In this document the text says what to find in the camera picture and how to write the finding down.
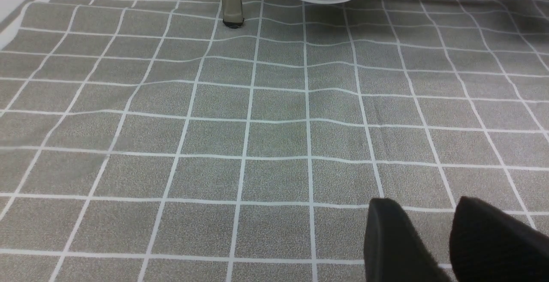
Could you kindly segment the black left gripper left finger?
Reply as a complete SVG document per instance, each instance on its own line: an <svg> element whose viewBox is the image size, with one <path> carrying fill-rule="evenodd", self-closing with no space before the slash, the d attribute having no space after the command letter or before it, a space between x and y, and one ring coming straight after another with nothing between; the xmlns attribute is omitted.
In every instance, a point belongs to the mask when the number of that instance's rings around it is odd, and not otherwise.
<svg viewBox="0 0 549 282"><path fill-rule="evenodd" d="M402 206L390 198L369 202L363 244L367 282L450 282L420 239Z"/></svg>

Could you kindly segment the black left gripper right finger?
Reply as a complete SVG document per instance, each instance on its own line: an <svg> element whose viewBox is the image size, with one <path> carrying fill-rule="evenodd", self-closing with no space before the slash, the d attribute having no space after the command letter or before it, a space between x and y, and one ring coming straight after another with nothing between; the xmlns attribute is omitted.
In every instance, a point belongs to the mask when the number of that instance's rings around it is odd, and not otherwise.
<svg viewBox="0 0 549 282"><path fill-rule="evenodd" d="M449 238L459 282L546 282L549 239L491 204L460 198Z"/></svg>

